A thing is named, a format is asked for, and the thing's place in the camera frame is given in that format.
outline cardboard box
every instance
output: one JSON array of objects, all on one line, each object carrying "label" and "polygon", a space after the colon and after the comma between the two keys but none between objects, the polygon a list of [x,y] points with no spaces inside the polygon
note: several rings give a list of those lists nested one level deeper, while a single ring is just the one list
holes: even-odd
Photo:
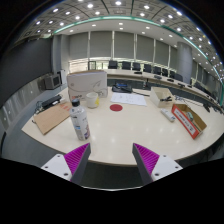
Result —
[{"label": "cardboard box", "polygon": [[75,98],[85,100],[86,94],[96,92],[99,98],[107,97],[107,73],[103,70],[89,70],[67,75],[68,94],[72,101]]},{"label": "cardboard box", "polygon": [[[187,112],[191,112],[194,118],[193,121],[188,119],[186,115]],[[199,136],[207,127],[205,122],[186,104],[174,104],[172,107],[172,113],[183,124],[193,139]]]},{"label": "cardboard box", "polygon": [[[160,99],[165,99],[168,96],[171,96],[172,101],[160,101]],[[176,102],[168,88],[160,87],[151,87],[150,100],[159,108],[172,107]]]}]

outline wall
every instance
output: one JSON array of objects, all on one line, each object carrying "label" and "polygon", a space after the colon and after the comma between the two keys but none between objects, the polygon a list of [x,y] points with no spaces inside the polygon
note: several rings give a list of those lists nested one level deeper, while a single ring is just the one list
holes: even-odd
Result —
[{"label": "wall", "polygon": [[7,52],[0,62],[0,108],[25,84],[52,71],[52,39],[32,40]]}]

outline white cup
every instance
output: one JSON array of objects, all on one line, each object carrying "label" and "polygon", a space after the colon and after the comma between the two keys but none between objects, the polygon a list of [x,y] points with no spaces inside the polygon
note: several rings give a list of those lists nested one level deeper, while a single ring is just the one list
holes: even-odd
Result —
[{"label": "white cup", "polygon": [[91,92],[86,94],[86,104],[89,108],[96,108],[99,106],[99,96],[98,93]]}]

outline paper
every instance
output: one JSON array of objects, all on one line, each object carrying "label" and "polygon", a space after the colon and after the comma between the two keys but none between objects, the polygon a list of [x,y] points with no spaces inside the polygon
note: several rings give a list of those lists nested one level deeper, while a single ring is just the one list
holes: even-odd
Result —
[{"label": "paper", "polygon": [[110,101],[113,103],[127,103],[140,106],[147,106],[144,96],[137,94],[113,93]]},{"label": "paper", "polygon": [[71,107],[72,104],[69,102],[65,104],[59,104],[34,116],[34,121],[36,122],[41,133],[45,135],[51,129],[69,117],[69,110]]}]

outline table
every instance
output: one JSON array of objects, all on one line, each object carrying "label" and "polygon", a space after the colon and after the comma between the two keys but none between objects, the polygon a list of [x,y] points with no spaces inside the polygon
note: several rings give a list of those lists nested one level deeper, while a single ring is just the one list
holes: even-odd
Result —
[{"label": "table", "polygon": [[205,100],[208,100],[210,103],[214,104],[215,106],[217,106],[219,109],[221,109],[219,103],[214,100],[212,97],[208,96],[206,93],[204,93],[203,91],[195,88],[194,86],[192,86],[192,88],[188,87],[186,83],[178,81],[178,80],[174,80],[174,82],[169,82],[167,81],[167,79],[169,77],[165,77],[165,76],[161,76],[161,80],[155,79],[154,76],[155,74],[152,73],[147,73],[147,72],[142,72],[142,74],[135,74],[135,71],[132,70],[122,70],[122,69],[104,69],[104,71],[107,72],[107,76],[108,78],[126,78],[126,79],[132,79],[132,80],[142,80],[142,81],[146,81],[148,79],[149,82],[151,83],[159,83],[162,84],[164,86],[167,87],[173,87],[173,88],[177,88],[180,89],[180,86],[178,85],[178,83],[185,85],[185,87],[182,89],[185,92],[189,92],[192,93],[194,95],[197,95]]},{"label": "table", "polygon": [[[146,90],[134,91],[150,94]],[[67,88],[60,94],[69,100]],[[177,119],[171,123],[160,112],[160,108],[151,102],[150,97],[144,96],[147,106],[122,104],[123,110],[114,112],[110,110],[112,94],[111,87],[108,87],[108,96],[100,99],[99,107],[86,108],[91,136],[85,141],[78,140],[70,117],[45,136],[32,122],[32,117],[22,130],[42,144],[63,153],[90,142],[89,161],[122,166],[136,166],[132,154],[133,143],[145,146],[159,155],[166,154],[173,160],[181,160],[207,149],[224,132],[224,116],[212,108],[208,113],[204,107],[187,102],[207,124],[204,132],[192,139],[183,125]],[[86,102],[81,101],[81,105],[86,107]]]}]

